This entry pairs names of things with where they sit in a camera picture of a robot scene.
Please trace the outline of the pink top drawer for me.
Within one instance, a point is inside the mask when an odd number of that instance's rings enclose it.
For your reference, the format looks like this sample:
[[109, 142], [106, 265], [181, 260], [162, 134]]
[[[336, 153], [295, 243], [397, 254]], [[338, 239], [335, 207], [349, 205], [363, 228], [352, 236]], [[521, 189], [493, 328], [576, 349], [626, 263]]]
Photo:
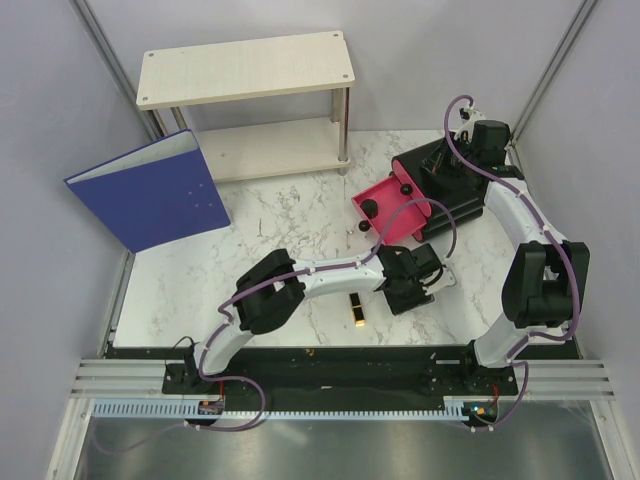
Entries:
[[396, 182], [395, 195], [400, 204], [405, 204], [410, 200], [418, 200], [415, 207], [420, 210], [425, 219], [428, 219], [432, 214], [432, 207], [429, 202], [424, 201], [425, 194], [422, 192], [418, 181], [413, 179], [399, 159], [394, 158], [391, 162], [391, 167]]

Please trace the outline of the black gold lipstick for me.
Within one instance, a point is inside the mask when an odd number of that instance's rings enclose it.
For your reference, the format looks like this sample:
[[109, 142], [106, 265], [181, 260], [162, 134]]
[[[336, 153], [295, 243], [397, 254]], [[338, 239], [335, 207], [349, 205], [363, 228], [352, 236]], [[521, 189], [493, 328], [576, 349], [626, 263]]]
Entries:
[[366, 319], [361, 303], [361, 299], [358, 293], [351, 293], [349, 295], [351, 311], [354, 319], [354, 324], [358, 327], [366, 324]]

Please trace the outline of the black round jar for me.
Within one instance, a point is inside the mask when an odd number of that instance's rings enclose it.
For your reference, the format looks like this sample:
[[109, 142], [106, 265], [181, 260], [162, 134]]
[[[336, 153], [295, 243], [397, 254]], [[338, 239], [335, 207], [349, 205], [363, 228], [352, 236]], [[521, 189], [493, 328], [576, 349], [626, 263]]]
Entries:
[[363, 200], [360, 207], [368, 219], [373, 219], [378, 215], [379, 207], [374, 199]]

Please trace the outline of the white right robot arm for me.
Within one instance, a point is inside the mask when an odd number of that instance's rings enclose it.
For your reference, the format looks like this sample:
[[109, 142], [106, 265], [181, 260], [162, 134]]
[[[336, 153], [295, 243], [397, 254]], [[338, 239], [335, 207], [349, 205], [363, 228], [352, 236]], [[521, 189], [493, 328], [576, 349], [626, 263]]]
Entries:
[[502, 293], [502, 313], [472, 343], [476, 359], [458, 368], [467, 392], [483, 392], [494, 381], [492, 368], [505, 367], [534, 338], [565, 342], [579, 325], [590, 261], [583, 242], [571, 242], [553, 227], [532, 199], [521, 171], [501, 163], [484, 167], [463, 157], [447, 135], [440, 161], [451, 156], [484, 187], [484, 205], [500, 221], [515, 248]]

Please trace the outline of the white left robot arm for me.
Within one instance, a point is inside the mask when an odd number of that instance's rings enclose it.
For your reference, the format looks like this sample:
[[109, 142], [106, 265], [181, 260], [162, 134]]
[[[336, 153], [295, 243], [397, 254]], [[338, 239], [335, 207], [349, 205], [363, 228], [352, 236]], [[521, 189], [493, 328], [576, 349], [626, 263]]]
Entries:
[[253, 337], [284, 326], [298, 307], [316, 297], [381, 292], [394, 315], [433, 300], [429, 288], [444, 265], [433, 248], [376, 245], [364, 254], [334, 260], [300, 260], [285, 249], [269, 253], [236, 282], [219, 307], [223, 321], [194, 347], [185, 382], [198, 393], [216, 388], [219, 373]]

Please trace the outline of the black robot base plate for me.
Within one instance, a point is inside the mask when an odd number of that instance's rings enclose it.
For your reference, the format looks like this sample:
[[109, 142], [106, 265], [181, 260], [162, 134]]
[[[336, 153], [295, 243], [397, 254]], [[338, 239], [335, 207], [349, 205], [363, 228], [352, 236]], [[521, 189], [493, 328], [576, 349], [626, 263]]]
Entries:
[[219, 373], [202, 380], [194, 360], [167, 365], [165, 394], [223, 394], [233, 407], [266, 409], [430, 409], [447, 396], [515, 396], [510, 367], [487, 368], [468, 346], [244, 348]]

